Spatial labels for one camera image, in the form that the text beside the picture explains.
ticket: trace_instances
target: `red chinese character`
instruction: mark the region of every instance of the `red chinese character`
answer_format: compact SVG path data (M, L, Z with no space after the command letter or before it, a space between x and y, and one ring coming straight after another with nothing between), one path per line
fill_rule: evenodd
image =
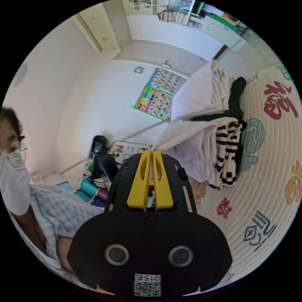
M219 206L217 207L218 215L222 215L224 218L227 218L229 212L232 211L232 208L229 207L230 201L226 199L226 197L221 201Z
M286 91L290 93L292 91L292 88L286 88L283 84L280 84L277 81L274 81L274 84L276 85L276 87L269 84L266 85L267 89L264 91L264 93L273 94L266 99L266 103L263 109L264 112L274 120L279 120L281 119L282 115L281 109L286 112L289 112L289 109L291 109L295 117L298 117L298 113L290 99L287 97L284 98L284 96L281 95L285 94Z
M284 96L280 94L270 95L266 100L263 110L274 120L279 120L282 114L281 109L286 112L289 112L289 109L291 109L295 117L298 117L298 112L296 111L296 108L294 107L290 99L286 97L284 98Z
M276 87L274 87L274 86L272 86L270 84L267 84L266 85L267 89L264 91L264 94L271 94L271 93L274 93L274 94L278 94L278 93L285 94L284 88L286 89L286 91L288 93L292 92L292 88L291 87L286 88L283 84L281 84L281 83L279 83L277 81L274 81L274 84L276 85Z

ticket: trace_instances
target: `yellow plastic part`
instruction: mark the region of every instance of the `yellow plastic part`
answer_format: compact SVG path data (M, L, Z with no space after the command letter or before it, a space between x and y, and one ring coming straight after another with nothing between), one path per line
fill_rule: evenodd
M151 151L143 151L127 200L129 208L146 211L149 190L150 159Z
M171 209L173 207L173 199L160 151L153 151L153 169L155 208L156 210Z

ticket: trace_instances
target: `white blanket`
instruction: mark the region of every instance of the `white blanket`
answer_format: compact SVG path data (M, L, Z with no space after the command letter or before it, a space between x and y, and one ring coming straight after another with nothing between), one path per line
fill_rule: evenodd
M173 97L171 120L189 120L195 116L222 113L228 101L234 76L218 70L213 60L196 71Z
M186 173L198 182L215 183L217 163L217 127L235 118L223 117L210 122L171 122L152 150L162 151L179 161Z

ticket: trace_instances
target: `educational chart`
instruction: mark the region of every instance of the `educational chart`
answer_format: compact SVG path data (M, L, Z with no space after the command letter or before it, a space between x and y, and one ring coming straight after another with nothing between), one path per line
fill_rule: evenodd
M185 81L175 73L156 68L147 85L174 95Z
M172 94L145 86L134 108L170 122Z
M185 81L181 76L156 68L134 108L170 122L173 95Z
M150 145L139 144L139 143L130 143L130 142L114 142L110 148L110 154L115 155L115 161L118 164L122 164L124 160L129 158L134 154L141 154L142 151L151 150Z

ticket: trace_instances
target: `dark hair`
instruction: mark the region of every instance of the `dark hair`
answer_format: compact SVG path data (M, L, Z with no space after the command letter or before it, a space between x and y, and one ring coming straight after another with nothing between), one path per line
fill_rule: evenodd
M23 128L22 128L20 121L17 118L15 111L12 108L2 107L1 112L0 112L0 120L3 120L3 119L8 119L10 121L14 130L17 133L19 142L21 142L22 139L25 138L25 136L21 135Z

